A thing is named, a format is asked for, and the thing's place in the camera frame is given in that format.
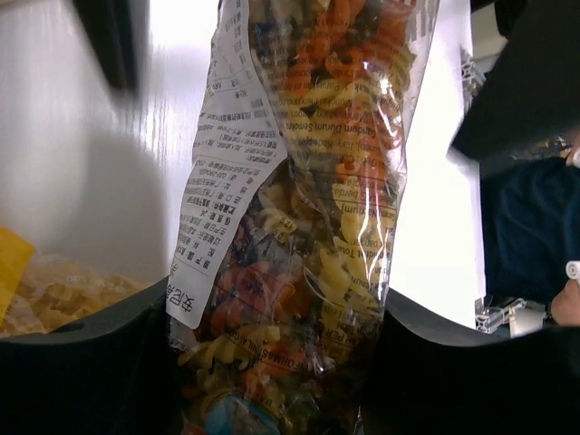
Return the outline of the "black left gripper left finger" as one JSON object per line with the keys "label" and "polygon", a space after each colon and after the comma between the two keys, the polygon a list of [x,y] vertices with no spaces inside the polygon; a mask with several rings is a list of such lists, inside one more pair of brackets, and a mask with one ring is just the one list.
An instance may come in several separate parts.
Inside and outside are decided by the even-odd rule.
{"label": "black left gripper left finger", "polygon": [[165,434],[177,409],[167,282],[46,334],[1,342],[4,434]]}

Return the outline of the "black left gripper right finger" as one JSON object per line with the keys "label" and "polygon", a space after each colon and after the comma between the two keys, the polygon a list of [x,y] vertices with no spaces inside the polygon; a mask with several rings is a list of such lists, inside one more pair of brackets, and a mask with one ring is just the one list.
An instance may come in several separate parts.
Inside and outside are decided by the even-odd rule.
{"label": "black left gripper right finger", "polygon": [[366,434],[576,434],[579,330],[504,339],[391,290],[362,419]]}

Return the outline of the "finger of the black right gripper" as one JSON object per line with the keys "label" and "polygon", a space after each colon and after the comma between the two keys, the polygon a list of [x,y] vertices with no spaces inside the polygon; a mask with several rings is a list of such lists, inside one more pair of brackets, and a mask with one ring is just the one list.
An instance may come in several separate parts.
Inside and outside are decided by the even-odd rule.
{"label": "finger of the black right gripper", "polygon": [[102,75],[118,93],[140,91],[150,29],[143,0],[72,0]]}

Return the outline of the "fusilli bag with dark label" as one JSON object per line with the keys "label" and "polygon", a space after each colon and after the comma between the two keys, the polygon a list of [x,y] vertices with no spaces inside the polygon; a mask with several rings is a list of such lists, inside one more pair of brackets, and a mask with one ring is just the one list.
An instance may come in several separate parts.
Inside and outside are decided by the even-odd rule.
{"label": "fusilli bag with dark label", "polygon": [[222,1],[166,290],[178,434],[353,434],[435,1]]}

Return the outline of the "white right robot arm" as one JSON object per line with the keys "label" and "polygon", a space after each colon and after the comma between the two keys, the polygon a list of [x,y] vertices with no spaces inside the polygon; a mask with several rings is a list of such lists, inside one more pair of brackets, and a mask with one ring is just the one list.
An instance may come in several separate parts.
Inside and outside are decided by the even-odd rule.
{"label": "white right robot arm", "polygon": [[[127,1],[72,4],[102,73],[118,92],[139,89],[140,38]],[[451,147],[484,161],[579,125],[579,4],[532,1],[516,22]]]}

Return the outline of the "yellow fusilli pasta bag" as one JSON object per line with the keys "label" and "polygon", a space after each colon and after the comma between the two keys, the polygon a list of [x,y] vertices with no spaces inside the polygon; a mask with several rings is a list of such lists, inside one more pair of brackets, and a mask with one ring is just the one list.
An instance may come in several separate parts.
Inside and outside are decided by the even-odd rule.
{"label": "yellow fusilli pasta bag", "polygon": [[144,290],[146,284],[42,254],[1,228],[1,336],[47,334]]}

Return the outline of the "person in dark clothing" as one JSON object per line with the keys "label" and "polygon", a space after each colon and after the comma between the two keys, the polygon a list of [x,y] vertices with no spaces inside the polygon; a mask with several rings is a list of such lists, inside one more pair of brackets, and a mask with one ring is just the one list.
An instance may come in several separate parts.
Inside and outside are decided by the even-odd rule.
{"label": "person in dark clothing", "polygon": [[520,163],[480,183],[486,293],[545,305],[556,324],[579,324],[579,131],[566,157]]}

